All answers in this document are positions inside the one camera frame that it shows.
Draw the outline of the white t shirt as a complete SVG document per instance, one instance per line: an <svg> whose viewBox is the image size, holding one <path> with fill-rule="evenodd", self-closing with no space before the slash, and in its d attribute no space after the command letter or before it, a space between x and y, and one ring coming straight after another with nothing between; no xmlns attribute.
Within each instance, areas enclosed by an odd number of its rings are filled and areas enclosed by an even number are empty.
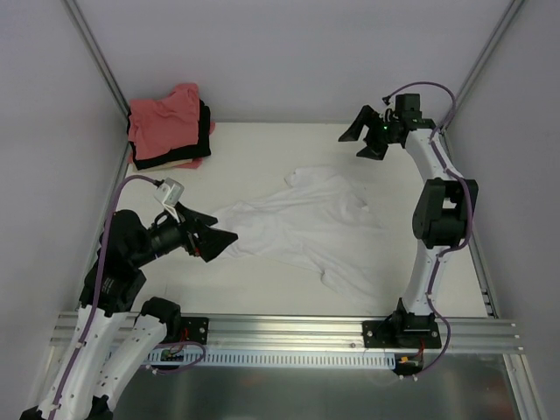
<svg viewBox="0 0 560 420"><path fill-rule="evenodd" d="M261 256L319 274L321 283L364 311L382 304L387 231L351 180L331 166L299 167L287 189L214 212L235 232L225 257Z"/></svg>

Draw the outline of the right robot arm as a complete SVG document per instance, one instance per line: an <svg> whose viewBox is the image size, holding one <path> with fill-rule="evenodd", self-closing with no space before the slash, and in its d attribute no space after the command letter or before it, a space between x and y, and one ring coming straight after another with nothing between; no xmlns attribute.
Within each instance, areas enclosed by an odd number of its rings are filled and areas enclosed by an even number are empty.
<svg viewBox="0 0 560 420"><path fill-rule="evenodd" d="M423 116L419 94L399 94L395 106L384 114L363 106L339 140L363 140L358 157L377 161L385 158L390 145L398 144L413 159L423 181L411 222L417 248L409 284L383 321L363 322L364 345L439 349L438 287L452 254L470 241L478 183L454 167L437 125Z"/></svg>

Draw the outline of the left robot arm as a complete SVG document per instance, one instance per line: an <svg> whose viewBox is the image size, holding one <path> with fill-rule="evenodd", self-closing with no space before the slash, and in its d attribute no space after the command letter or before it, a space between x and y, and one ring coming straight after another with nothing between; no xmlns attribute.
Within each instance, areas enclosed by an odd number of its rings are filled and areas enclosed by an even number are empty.
<svg viewBox="0 0 560 420"><path fill-rule="evenodd" d="M40 404L22 412L23 419L110 419L149 353L158 345L179 344L179 304L152 297L128 337L116 351L110 349L144 287L144 266L176 249L209 263L238 239L216 228L213 216L181 204L175 209L176 217L161 213L149 227L132 210L110 215L97 260L84 280L78 319L59 371Z"/></svg>

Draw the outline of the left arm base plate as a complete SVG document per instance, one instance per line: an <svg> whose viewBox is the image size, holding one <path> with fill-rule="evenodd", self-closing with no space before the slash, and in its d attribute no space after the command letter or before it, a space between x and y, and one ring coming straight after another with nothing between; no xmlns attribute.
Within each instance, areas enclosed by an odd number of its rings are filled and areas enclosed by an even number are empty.
<svg viewBox="0 0 560 420"><path fill-rule="evenodd" d="M207 343L208 329L209 318L182 316L179 337L182 341L191 341L205 345Z"/></svg>

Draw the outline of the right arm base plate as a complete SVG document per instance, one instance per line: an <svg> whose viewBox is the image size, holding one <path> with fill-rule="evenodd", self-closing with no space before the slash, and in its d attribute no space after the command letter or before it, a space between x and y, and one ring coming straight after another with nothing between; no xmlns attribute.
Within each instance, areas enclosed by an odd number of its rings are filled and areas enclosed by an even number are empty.
<svg viewBox="0 0 560 420"><path fill-rule="evenodd" d="M366 320L361 323L365 348L439 349L438 324L429 320Z"/></svg>

